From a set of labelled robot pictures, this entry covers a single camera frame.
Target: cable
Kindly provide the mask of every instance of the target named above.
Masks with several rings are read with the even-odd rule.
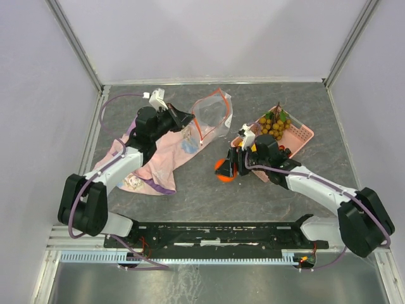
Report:
[[[254,165],[254,166],[249,166],[249,159],[248,159],[248,153],[246,153],[245,156],[245,167],[249,170],[252,169],[262,169],[262,170],[267,170],[267,171],[272,171],[272,172],[276,172],[276,173],[281,173],[281,174],[285,174],[285,175],[296,175],[296,176],[302,176],[302,177],[306,177],[309,179],[313,179],[327,187],[329,187],[330,189],[333,189],[334,191],[337,191],[339,193],[341,193],[342,195],[350,198],[351,200],[353,200],[353,202],[355,202],[364,212],[365,214],[367,214],[369,216],[369,218],[371,218],[371,220],[374,222],[374,224],[381,230],[381,233],[384,235],[384,238],[386,240],[386,243],[382,245],[382,247],[389,247],[391,245],[391,238],[388,235],[388,232],[384,229],[384,227],[382,226],[382,224],[377,220],[377,218],[374,216],[374,214],[372,214],[371,211],[369,211],[369,209],[367,209],[367,207],[364,206],[364,204],[357,198],[355,198],[353,195],[341,190],[341,188],[333,185],[332,183],[330,183],[329,181],[322,179],[320,177],[317,177],[313,174],[309,175],[307,173],[302,173],[302,172],[291,172],[291,171],[286,171],[286,170],[281,170],[281,169],[277,169],[277,168],[271,168],[268,166],[263,166],[263,165]],[[342,253],[336,258],[336,260],[326,264],[326,265],[322,265],[319,266],[315,269],[312,269],[312,271],[316,270],[316,269],[322,269],[325,267],[329,267],[335,263],[337,263],[338,261],[340,261],[340,259],[343,257],[344,253],[346,252],[347,247],[345,246],[345,248],[343,249]]]
[[[121,94],[121,95],[118,95],[118,96],[116,96],[116,97],[114,97],[114,98],[111,98],[110,100],[108,100],[106,103],[103,104],[103,106],[102,106],[101,109],[100,109],[100,113],[99,113],[100,126],[101,126],[101,128],[103,129],[103,131],[105,131],[107,134],[109,134],[109,135],[111,135],[111,136],[113,136],[113,137],[115,137],[114,134],[113,134],[110,130],[108,130],[107,127],[104,125],[104,122],[103,122],[103,111],[104,111],[104,109],[106,108],[106,106],[110,104],[110,102],[116,100],[117,98],[124,97],[124,96],[140,96],[140,97],[143,97],[144,95],[143,95],[143,94]],[[117,138],[117,141],[122,145],[122,152],[121,152],[121,155],[124,155],[125,152],[126,152],[126,150],[127,150],[127,147],[125,146],[125,143],[124,143],[121,139]],[[70,210],[70,216],[69,216],[69,221],[68,221],[68,232],[69,232],[69,236],[70,236],[72,239],[78,239],[78,238],[81,238],[83,235],[85,235],[84,232],[82,232],[82,233],[80,233],[80,234],[77,234],[77,235],[74,235],[74,234],[73,234],[73,219],[74,219],[74,216],[75,216],[75,212],[76,212],[77,205],[78,205],[78,203],[79,203],[81,197],[83,196],[84,191],[87,189],[87,187],[91,184],[91,182],[92,182],[94,179],[96,179],[96,178],[97,178],[98,176],[100,176],[105,170],[107,170],[108,168],[110,168],[112,165],[114,165],[116,162],[118,162],[118,161],[121,160],[121,159],[122,159],[122,157],[117,156],[114,160],[112,160],[111,162],[107,163],[104,167],[102,167],[101,169],[99,169],[99,171],[98,171],[97,173],[95,173],[92,177],[90,177],[90,178],[84,183],[83,187],[79,190],[79,192],[78,192],[78,194],[77,194],[77,196],[76,196],[76,198],[75,198],[75,201],[73,202],[72,209]],[[148,267],[148,268],[134,268],[134,269],[130,269],[130,270],[165,270],[165,269],[168,269],[168,268],[169,268],[167,265],[163,265],[163,264],[156,263],[156,262],[151,261],[151,260],[149,260],[148,258],[146,258],[146,257],[144,257],[144,256],[142,256],[142,255],[140,255],[140,254],[138,254],[138,253],[137,253],[135,250],[133,250],[126,242],[124,242],[124,240],[122,240],[119,236],[116,236],[116,235],[114,235],[114,234],[104,234],[104,235],[106,235],[107,237],[108,237],[108,236],[111,236],[112,238],[114,238],[115,240],[117,240],[120,244],[122,244],[124,247],[126,247],[126,249],[128,249],[130,252],[132,252],[135,257],[137,257],[137,258],[139,258],[139,259],[141,259],[141,260],[143,260],[143,261],[145,261],[145,262],[148,262],[148,263],[150,263],[150,264],[156,266],[156,267]],[[129,268],[127,268],[127,267],[122,267],[122,266],[120,266],[120,268],[121,268],[121,269],[125,269],[125,270],[128,270],[128,269],[129,269]]]

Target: pink basket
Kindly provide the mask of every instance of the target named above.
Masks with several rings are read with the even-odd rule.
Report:
[[[298,119],[293,117],[291,114],[289,114],[289,119],[291,119],[290,128],[284,130],[283,138],[277,141],[277,143],[279,146],[289,148],[291,150],[290,158],[292,158],[295,154],[298,153],[299,150],[302,149],[303,146],[305,146],[308,143],[308,141],[311,140],[312,137],[314,137],[314,132],[310,128],[305,126],[303,123],[298,121]],[[251,127],[251,130],[257,133],[258,126],[253,125]],[[231,146],[236,147],[241,141],[242,138],[238,136],[231,142]],[[263,182],[269,181],[268,176],[263,171],[253,170],[253,173],[256,174]]]

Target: clear plastic bag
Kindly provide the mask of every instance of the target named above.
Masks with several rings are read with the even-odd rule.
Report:
[[[190,111],[196,116],[190,124],[194,142],[202,146],[228,133],[233,115],[232,102],[231,96],[221,89],[196,101]]]

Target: white backdrop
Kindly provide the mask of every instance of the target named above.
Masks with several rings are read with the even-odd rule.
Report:
[[[381,1],[332,86],[362,186],[377,191],[396,232],[392,251],[405,280],[405,2]]]
[[[366,0],[59,0],[105,84],[325,78]]]
[[[0,303],[29,303],[97,92],[44,0],[0,9]]]

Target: gray floor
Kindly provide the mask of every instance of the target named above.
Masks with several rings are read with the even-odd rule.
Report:
[[[226,156],[230,141],[243,123],[253,121],[278,102],[315,132],[295,157],[310,170],[339,184],[355,181],[327,92],[321,83],[162,85],[165,100],[179,110],[189,110],[200,98],[220,86],[232,96],[234,117],[228,136],[212,142],[175,171],[177,194],[146,196],[114,189],[109,209],[140,221],[267,221],[296,220],[305,213],[329,216],[328,210],[306,197],[261,182],[255,175],[220,182],[215,162]],[[130,92],[151,92],[156,86],[114,86],[110,97]],[[121,98],[107,107],[104,121],[121,136],[137,110],[147,105],[141,98]],[[101,131],[93,163],[109,150],[112,138]]]
[[[335,258],[319,253],[320,264]],[[61,263],[50,304],[384,304],[375,259],[348,253],[338,265],[299,273],[293,266],[171,265],[125,272],[108,264]]]

